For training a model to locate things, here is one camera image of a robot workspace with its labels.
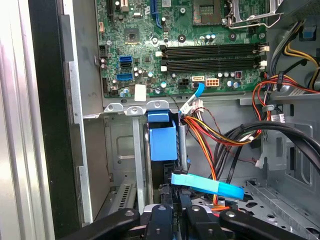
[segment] blue sata port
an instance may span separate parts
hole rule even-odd
[[[132,73],[120,73],[116,75],[117,81],[130,81],[134,79],[134,75]]]
[[[120,56],[119,63],[132,63],[132,56]]]

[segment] blue plastic tab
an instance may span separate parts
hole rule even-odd
[[[193,174],[171,174],[171,183],[174,185],[183,185],[193,188],[196,191],[217,194],[220,196],[244,199],[245,192],[242,187],[230,185],[224,182],[211,180],[209,178]]]
[[[199,83],[198,89],[195,91],[194,95],[199,98],[201,96],[201,94],[204,92],[205,90],[205,85],[203,83]]]
[[[148,111],[147,121],[148,123],[168,123],[169,112],[167,110]]]
[[[151,161],[177,160],[177,130],[172,126],[149,129]]]

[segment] sata port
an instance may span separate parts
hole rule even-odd
[[[193,76],[192,77],[192,82],[204,82],[205,81],[205,76]]]

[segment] white label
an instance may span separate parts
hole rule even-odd
[[[149,15],[150,14],[150,6],[146,6],[144,8],[144,15]]]
[[[170,8],[171,7],[171,0],[162,0],[162,7],[163,8]]]
[[[134,89],[134,100],[136,102],[147,101],[147,87],[146,85],[136,84]]]
[[[271,121],[285,124],[286,123],[285,115],[283,113],[279,115],[272,115]]]

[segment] cable tie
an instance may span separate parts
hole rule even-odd
[[[283,71],[279,72],[278,80],[276,82],[276,89],[278,92],[280,92],[280,90],[282,89],[282,84],[284,82],[284,76],[285,76],[285,74]]]
[[[242,130],[243,133],[246,132],[245,126],[244,126],[243,124],[240,125],[240,128],[241,128],[241,130]]]

